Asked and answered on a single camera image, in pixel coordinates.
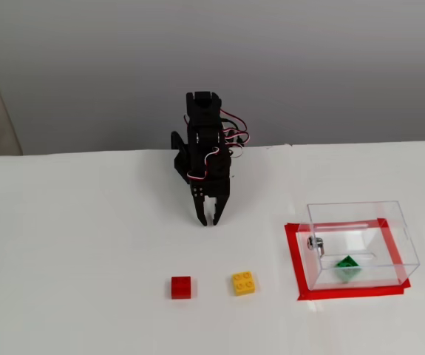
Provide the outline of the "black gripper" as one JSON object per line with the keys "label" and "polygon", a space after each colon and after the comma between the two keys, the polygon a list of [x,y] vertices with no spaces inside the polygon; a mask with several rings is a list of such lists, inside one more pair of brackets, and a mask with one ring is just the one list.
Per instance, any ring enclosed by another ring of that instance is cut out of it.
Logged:
{"label": "black gripper", "polygon": [[214,147],[205,153],[204,158],[196,161],[189,171],[189,182],[193,195],[197,219],[203,226],[208,225],[205,216],[205,196],[214,197],[213,224],[216,226],[222,217],[229,196],[230,185],[230,154],[219,147]]}

